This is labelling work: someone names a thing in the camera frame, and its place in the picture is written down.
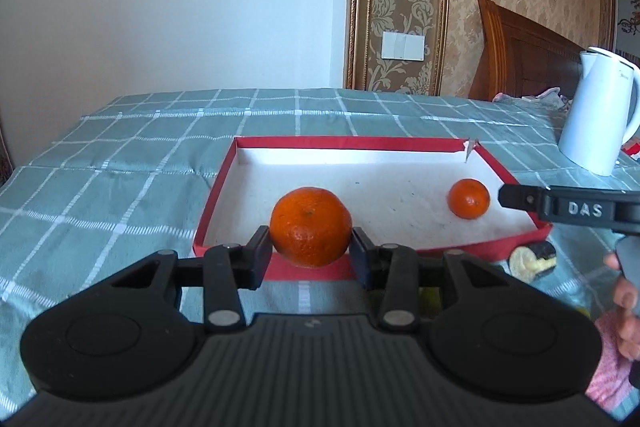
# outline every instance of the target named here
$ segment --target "orange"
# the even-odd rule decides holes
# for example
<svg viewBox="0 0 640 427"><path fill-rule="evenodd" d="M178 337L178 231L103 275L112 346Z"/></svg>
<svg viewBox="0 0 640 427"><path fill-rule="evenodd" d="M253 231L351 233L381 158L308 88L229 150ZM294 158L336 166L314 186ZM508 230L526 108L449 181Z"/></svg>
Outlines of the orange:
<svg viewBox="0 0 640 427"><path fill-rule="evenodd" d="M478 219L489 209L490 201L486 187L468 178L457 181L447 195L449 209L462 219Z"/></svg>
<svg viewBox="0 0 640 427"><path fill-rule="evenodd" d="M351 214L334 193L301 187L285 194L273 207L269 233L275 249L291 264L317 268L347 250Z"/></svg>

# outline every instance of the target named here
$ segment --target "wooden headboard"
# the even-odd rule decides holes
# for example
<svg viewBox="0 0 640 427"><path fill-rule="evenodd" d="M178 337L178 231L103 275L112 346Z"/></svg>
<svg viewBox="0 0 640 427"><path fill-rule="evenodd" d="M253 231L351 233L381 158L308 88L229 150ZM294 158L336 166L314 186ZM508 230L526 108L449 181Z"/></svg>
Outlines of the wooden headboard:
<svg viewBox="0 0 640 427"><path fill-rule="evenodd" d="M522 15L489 0L478 0L484 51L469 92L493 100L503 92L521 97L549 87L572 97L580 78L582 48Z"/></svg>

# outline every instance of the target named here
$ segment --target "human hand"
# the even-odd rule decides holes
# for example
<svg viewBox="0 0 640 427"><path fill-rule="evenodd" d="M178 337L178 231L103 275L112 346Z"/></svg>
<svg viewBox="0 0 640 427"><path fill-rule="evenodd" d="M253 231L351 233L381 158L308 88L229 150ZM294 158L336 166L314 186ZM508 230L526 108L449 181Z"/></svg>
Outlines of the human hand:
<svg viewBox="0 0 640 427"><path fill-rule="evenodd" d="M604 264L614 270L620 270L620 262L615 253L604 258ZM618 350L629 360L640 360L640 319L634 315L633 309L638 302L638 289L622 275L613 289L613 302L616 310L616 333Z"/></svg>

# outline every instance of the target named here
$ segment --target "light switch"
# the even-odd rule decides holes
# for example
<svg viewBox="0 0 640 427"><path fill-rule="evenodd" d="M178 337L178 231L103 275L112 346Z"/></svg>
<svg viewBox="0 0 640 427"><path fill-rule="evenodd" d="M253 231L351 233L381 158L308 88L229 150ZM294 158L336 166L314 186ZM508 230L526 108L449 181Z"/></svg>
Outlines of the light switch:
<svg viewBox="0 0 640 427"><path fill-rule="evenodd" d="M424 35L383 32L382 58L424 60Z"/></svg>

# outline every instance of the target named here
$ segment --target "green plaid tablecloth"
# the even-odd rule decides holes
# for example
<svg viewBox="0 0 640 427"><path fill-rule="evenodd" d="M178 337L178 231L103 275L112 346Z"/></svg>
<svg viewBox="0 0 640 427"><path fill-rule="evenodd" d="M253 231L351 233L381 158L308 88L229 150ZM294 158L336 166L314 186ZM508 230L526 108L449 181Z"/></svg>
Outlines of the green plaid tablecloth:
<svg viewBox="0 0 640 427"><path fill-rule="evenodd" d="M594 176L556 145L564 116L506 105L336 89L211 90L118 98L83 117L0 190L0 419L32 392L18 341L35 315L153 251L191 254L212 181L234 136L421 136L479 139L524 184L640 190L620 156ZM599 316L616 273L602 264L609 230L556 226L558 268L543 291ZM254 312L362 312L354 282L266 282L242 291ZM200 320L199 292L182 311ZM616 411L638 403L629 397Z"/></svg>

